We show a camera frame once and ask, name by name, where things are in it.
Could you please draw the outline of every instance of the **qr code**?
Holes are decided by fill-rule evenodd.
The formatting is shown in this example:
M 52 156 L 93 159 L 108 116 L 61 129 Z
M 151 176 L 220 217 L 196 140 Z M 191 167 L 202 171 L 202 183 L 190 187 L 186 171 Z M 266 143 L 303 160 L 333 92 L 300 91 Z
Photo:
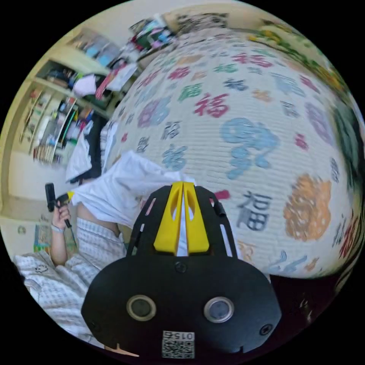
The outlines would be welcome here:
M 195 357 L 193 332 L 164 331 L 162 357 L 168 359 L 193 359 Z

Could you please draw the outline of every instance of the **cable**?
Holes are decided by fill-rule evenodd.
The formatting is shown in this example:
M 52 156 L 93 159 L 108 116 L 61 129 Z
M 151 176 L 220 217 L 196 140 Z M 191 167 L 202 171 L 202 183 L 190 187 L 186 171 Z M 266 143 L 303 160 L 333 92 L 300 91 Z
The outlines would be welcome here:
M 71 234 L 72 234 L 73 241 L 75 243 L 75 247 L 77 248 L 77 244 L 76 244 L 76 240 L 75 240 L 75 235 L 73 234 L 72 227 L 70 227 L 70 230 L 71 230 Z

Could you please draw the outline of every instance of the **printed bedsheet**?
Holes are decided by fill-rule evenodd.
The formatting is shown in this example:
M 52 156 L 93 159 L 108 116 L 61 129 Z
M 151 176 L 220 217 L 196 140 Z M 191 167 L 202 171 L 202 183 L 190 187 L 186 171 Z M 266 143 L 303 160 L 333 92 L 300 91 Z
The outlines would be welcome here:
M 106 166 L 132 149 L 183 170 L 221 200 L 244 260 L 273 275 L 328 275 L 357 252 L 364 227 L 340 109 L 281 52 L 218 35 L 146 68 L 111 119 Z

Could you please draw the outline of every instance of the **hand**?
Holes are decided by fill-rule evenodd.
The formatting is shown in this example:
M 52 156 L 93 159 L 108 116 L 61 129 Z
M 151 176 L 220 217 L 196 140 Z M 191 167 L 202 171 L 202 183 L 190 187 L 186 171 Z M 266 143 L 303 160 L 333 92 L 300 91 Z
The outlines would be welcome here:
M 57 203 L 58 206 L 54 207 L 52 224 L 59 229 L 65 229 L 65 220 L 71 219 L 70 211 L 68 210 L 68 205 L 60 207 L 60 202 Z

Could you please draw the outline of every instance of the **black fabric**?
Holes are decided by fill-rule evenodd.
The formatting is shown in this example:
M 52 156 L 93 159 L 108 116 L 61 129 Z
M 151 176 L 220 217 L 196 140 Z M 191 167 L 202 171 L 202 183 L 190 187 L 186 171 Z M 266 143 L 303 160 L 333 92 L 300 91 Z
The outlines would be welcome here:
M 72 184 L 77 183 L 82 179 L 96 179 L 102 174 L 102 160 L 101 160 L 101 149 L 100 149 L 100 132 L 106 124 L 106 120 L 96 114 L 92 117 L 93 126 L 85 140 L 89 144 L 89 156 L 91 158 L 91 169 L 84 172 L 83 174 L 72 179 Z

